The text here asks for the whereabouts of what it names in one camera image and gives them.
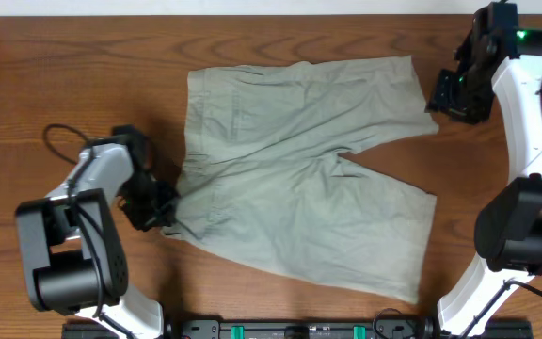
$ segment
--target black base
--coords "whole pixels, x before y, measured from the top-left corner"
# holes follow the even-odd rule
[[[378,330],[389,339],[456,339],[449,333],[435,333],[432,318],[417,316],[382,317]],[[116,334],[98,324],[66,324],[62,339],[112,339]],[[181,339],[378,339],[372,322],[348,323],[279,323],[218,322],[195,320],[182,324]],[[489,321],[476,339],[533,339],[530,322],[519,320]]]

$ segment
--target white wall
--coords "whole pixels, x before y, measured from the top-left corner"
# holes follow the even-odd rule
[[[518,0],[542,14],[542,0]],[[8,15],[471,14],[488,0],[0,0]]]

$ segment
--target table surface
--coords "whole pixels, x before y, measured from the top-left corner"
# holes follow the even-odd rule
[[[542,16],[524,16],[542,28]],[[43,147],[50,122],[90,136],[132,123],[156,143],[159,175],[184,156],[187,72],[240,64],[285,66],[413,55],[426,97],[470,28],[470,16],[0,18],[0,338],[59,337],[65,318],[29,304],[13,219],[71,167]],[[133,283],[177,319],[367,319],[386,307],[426,315],[468,266],[476,215],[506,184],[499,108],[469,126],[434,114],[436,136],[413,137],[346,157],[438,196],[420,303],[323,287],[240,266],[114,212]],[[68,135],[56,146],[80,146]],[[542,288],[542,278],[533,285]],[[542,338],[542,299],[517,291],[500,316],[528,317]]]

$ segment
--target wooden table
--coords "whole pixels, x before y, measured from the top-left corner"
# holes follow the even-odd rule
[[[521,21],[542,28],[542,16]],[[43,147],[50,122],[105,136],[133,123],[150,135],[172,179],[184,154],[187,72],[239,64],[290,65],[413,55],[426,96],[470,16],[0,18],[0,338],[59,337],[65,318],[28,303],[13,212],[44,196],[71,167]],[[178,318],[364,319],[385,307],[427,314],[468,266],[480,209],[507,178],[498,107],[478,126],[434,115],[437,136],[347,155],[438,196],[421,302],[316,286],[240,266],[156,231],[137,232],[115,211],[131,280]],[[56,139],[76,152],[73,137]],[[533,285],[542,288],[542,278]],[[542,299],[517,291],[500,316],[527,316],[542,338]]]

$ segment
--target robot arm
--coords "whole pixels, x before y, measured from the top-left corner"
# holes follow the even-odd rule
[[[112,137],[83,150],[68,179],[46,198],[18,207],[26,287],[39,311],[85,318],[99,313],[93,320],[119,337],[163,335],[162,307],[129,284],[109,209],[121,195],[121,209],[137,229],[172,221],[177,194],[144,169],[146,144],[132,126],[117,127]],[[75,238],[81,239],[81,250],[52,251]]]
[[[467,337],[482,334],[518,288],[504,282],[542,274],[542,31],[519,29],[515,4],[492,3],[475,14],[455,58],[457,72],[441,72],[428,108],[477,123],[497,95],[509,152],[509,186],[478,216],[477,253],[438,302],[440,328]]]

